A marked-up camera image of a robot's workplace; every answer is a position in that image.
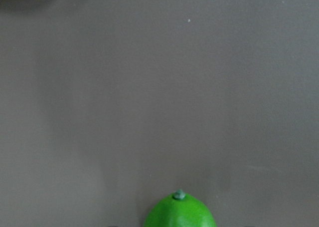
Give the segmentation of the green lemon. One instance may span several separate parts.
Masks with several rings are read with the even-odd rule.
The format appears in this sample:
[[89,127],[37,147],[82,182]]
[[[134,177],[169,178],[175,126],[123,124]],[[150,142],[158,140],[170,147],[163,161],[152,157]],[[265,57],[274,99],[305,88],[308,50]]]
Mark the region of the green lemon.
[[161,199],[148,213],[145,227],[215,227],[209,208],[179,189]]

